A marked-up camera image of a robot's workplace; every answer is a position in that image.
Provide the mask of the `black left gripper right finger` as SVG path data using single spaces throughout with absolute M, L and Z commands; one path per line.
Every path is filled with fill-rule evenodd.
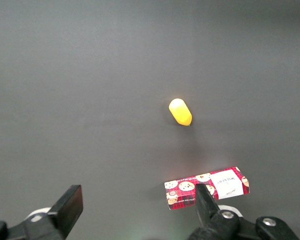
M 189 240 L 297 240 L 297 235 L 283 220 L 261 216 L 255 223 L 229 208 L 220 209 L 204 184 L 195 187 L 196 212 L 201 227 Z

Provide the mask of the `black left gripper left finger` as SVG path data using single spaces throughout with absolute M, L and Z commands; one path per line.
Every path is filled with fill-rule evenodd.
M 36 210 L 13 227 L 0 220 L 0 240 L 65 240 L 82 212 L 82 186 L 71 185 L 52 207 Z

